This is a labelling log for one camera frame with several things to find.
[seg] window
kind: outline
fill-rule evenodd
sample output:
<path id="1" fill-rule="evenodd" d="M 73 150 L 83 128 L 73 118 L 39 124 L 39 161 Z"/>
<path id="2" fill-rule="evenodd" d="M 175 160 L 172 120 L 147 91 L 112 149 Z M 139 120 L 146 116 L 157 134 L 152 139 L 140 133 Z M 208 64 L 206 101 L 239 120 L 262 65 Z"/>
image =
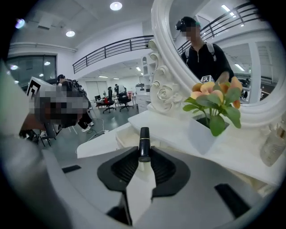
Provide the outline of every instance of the window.
<path id="1" fill-rule="evenodd" d="M 31 77 L 36 77 L 46 82 L 56 78 L 56 56 L 51 55 L 25 55 L 8 58 L 7 68 L 19 86 L 29 83 Z"/>

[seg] office chair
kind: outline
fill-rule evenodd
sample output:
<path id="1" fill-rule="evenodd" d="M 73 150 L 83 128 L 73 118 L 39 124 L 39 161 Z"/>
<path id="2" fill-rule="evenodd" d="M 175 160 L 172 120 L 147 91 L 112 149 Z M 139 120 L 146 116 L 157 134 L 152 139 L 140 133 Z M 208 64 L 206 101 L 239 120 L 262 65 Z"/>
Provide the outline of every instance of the office chair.
<path id="1" fill-rule="evenodd" d="M 124 109 L 124 108 L 126 108 L 127 110 L 128 110 L 129 107 L 134 108 L 133 106 L 129 106 L 128 105 L 128 103 L 131 101 L 131 99 L 128 98 L 128 96 L 127 96 L 126 88 L 123 87 L 122 85 L 119 85 L 118 86 L 118 90 L 119 90 L 119 93 L 117 95 L 118 102 L 124 104 L 124 106 L 122 108 L 120 108 L 119 111 L 121 112 L 121 110 Z"/>
<path id="2" fill-rule="evenodd" d="M 110 107 L 110 106 L 113 105 L 113 104 L 114 104 L 114 101 L 112 100 L 112 88 L 109 87 L 109 88 L 108 88 L 108 102 L 105 103 L 105 106 L 107 106 L 107 108 L 103 111 L 103 113 L 104 113 L 105 111 L 107 111 L 107 110 L 109 110 L 109 113 L 110 113 L 110 109 L 115 109 L 115 110 L 116 110 L 115 107 Z"/>

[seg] man in black jacket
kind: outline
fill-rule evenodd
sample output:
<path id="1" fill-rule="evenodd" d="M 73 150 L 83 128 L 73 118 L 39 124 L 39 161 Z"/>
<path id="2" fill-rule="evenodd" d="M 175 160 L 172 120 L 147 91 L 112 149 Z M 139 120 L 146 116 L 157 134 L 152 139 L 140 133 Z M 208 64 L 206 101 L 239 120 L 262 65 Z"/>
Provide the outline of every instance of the man in black jacket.
<path id="1" fill-rule="evenodd" d="M 199 22 L 191 17 L 183 17 L 178 21 L 176 29 L 192 44 L 181 57 L 199 80 L 203 76 L 211 75 L 214 81 L 230 81 L 233 71 L 224 52 L 216 44 L 207 44 L 202 40 Z"/>
<path id="2" fill-rule="evenodd" d="M 65 88 L 65 90 L 67 92 L 71 92 L 73 91 L 73 88 L 75 88 L 73 85 L 74 85 L 74 82 L 70 79 L 66 79 L 66 77 L 61 74 L 58 76 L 58 82 L 62 85 L 62 87 Z M 86 132 L 88 130 L 90 130 L 90 127 L 93 126 L 93 121 L 91 120 L 91 118 L 89 117 L 88 115 L 88 109 L 85 113 L 83 113 L 81 119 L 79 120 L 78 124 L 79 126 L 82 128 L 82 132 Z"/>

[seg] green leaf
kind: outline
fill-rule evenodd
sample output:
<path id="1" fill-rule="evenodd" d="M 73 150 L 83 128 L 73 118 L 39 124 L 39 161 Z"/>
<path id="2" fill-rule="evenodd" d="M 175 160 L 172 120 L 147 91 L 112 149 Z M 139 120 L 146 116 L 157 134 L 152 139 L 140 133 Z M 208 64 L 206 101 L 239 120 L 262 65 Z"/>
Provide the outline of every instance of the green leaf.
<path id="1" fill-rule="evenodd" d="M 183 107 L 183 110 L 184 111 L 190 111 L 190 110 L 194 110 L 194 109 L 197 109 L 198 107 L 193 105 L 193 104 L 188 104 L 186 106 Z"/>
<path id="2" fill-rule="evenodd" d="M 211 108 L 217 108 L 217 105 L 211 101 L 208 100 L 208 97 L 206 95 L 199 96 L 196 99 L 196 102 L 201 106 L 211 107 Z"/>
<path id="3" fill-rule="evenodd" d="M 225 123 L 221 116 L 211 116 L 210 131 L 213 136 L 219 136 L 225 129 Z"/>
<path id="4" fill-rule="evenodd" d="M 207 96 L 207 99 L 208 99 L 209 101 L 211 101 L 211 102 L 213 102 L 213 103 L 219 105 L 219 106 L 222 104 L 222 102 L 220 101 L 220 98 L 219 98 L 218 95 L 216 95 L 216 94 L 209 94 L 209 95 Z"/>
<path id="5" fill-rule="evenodd" d="M 241 128 L 240 111 L 234 107 L 227 107 L 225 109 L 226 116 L 232 121 L 236 128 Z"/>
<path id="6" fill-rule="evenodd" d="M 230 88 L 227 93 L 225 94 L 225 103 L 229 104 L 234 102 L 235 100 L 239 100 L 241 95 L 239 88 Z"/>
<path id="7" fill-rule="evenodd" d="M 193 99 L 193 98 L 191 98 L 191 97 L 188 97 L 188 98 L 185 100 L 185 102 L 189 102 L 189 103 L 193 103 L 193 104 L 196 104 L 196 103 L 197 103 L 196 100 Z"/>

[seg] flower pot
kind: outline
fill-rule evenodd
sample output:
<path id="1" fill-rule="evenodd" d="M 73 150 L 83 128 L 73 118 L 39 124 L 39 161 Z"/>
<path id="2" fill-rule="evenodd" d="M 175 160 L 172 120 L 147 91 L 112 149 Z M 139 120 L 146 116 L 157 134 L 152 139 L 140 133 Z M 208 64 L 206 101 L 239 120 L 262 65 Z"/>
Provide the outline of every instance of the flower pot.
<path id="1" fill-rule="evenodd" d="M 205 115 L 198 115 L 190 120 L 189 124 L 189 141 L 192 146 L 201 154 L 207 154 L 216 144 L 223 141 L 225 138 L 228 123 L 226 123 L 226 129 L 217 137 L 213 136 L 210 129 L 199 121 L 205 123 Z"/>

